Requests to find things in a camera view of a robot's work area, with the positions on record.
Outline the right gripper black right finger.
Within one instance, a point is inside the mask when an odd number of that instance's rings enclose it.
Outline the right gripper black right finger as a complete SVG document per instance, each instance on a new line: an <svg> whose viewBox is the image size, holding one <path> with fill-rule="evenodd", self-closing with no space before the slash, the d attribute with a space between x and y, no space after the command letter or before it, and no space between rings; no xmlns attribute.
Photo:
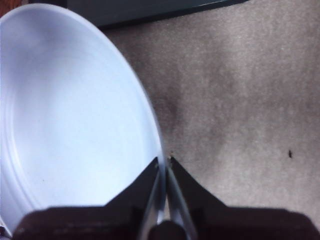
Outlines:
<svg viewBox="0 0 320 240"><path fill-rule="evenodd" d="M281 208L234 207L202 187L174 158L166 168L171 219L190 240L318 240L306 215Z"/></svg>

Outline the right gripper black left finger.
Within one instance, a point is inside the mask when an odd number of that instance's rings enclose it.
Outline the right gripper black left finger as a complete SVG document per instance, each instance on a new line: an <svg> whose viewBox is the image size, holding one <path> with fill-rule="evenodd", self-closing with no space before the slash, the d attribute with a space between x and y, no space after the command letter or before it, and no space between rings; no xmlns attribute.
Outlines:
<svg viewBox="0 0 320 240"><path fill-rule="evenodd" d="M14 240L141 240L158 221L161 198L159 162L104 206L51 207L27 214Z"/></svg>

